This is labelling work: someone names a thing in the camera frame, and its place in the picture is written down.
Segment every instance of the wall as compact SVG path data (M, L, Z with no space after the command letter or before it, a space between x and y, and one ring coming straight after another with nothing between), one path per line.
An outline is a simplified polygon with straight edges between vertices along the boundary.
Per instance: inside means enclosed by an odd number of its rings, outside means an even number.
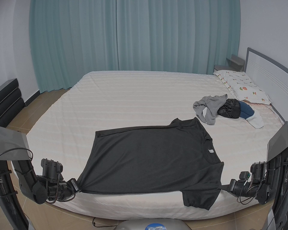
M238 56L251 47L288 67L288 0L240 0Z
M17 78L23 100L38 89L29 43L30 0L0 0L0 85Z

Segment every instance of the pillow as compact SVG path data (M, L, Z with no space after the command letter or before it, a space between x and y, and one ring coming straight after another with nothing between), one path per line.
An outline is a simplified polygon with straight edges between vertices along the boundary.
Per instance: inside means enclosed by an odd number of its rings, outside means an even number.
M245 72L219 70L214 74L219 77L237 100L265 105L271 103L268 95L256 86Z

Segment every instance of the gray garment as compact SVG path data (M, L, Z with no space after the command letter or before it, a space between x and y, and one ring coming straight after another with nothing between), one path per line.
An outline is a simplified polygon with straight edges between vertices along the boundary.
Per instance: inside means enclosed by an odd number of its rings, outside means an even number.
M227 94L222 96L207 96L193 104L193 109L200 120L207 124L215 124L217 111L227 100Z

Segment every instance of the bed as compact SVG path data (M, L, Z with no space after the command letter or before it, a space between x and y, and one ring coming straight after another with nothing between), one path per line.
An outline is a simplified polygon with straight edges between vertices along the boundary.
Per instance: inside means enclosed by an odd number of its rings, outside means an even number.
M213 138L224 169L222 184L238 179L252 163L265 161L267 143L288 119L288 70L252 49L247 51L245 70L255 84L272 99L271 105L253 104L264 121L255 129L244 119L216 118L213 126L203 124ZM95 131L131 126L168 125L179 118L194 118L192 105L203 96L228 94L229 90L214 75L150 72L90 72L56 101L27 134L34 153L36 174L42 174L42 158L63 164L65 180L82 173L93 144ZM80 214L108 219L176 218L195 220L226 215L247 206L221 191L209 211L183 204L179 191L151 194L97 195L78 193L74 200L55 205Z

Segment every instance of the curtain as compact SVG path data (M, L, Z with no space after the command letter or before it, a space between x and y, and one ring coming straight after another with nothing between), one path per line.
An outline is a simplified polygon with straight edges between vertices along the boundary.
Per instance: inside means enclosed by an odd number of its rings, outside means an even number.
M29 32L41 93L119 69L115 0L31 0Z
M120 70L212 74L237 55L239 0L118 0Z
M239 0L31 0L40 92L98 70L212 74L237 55Z

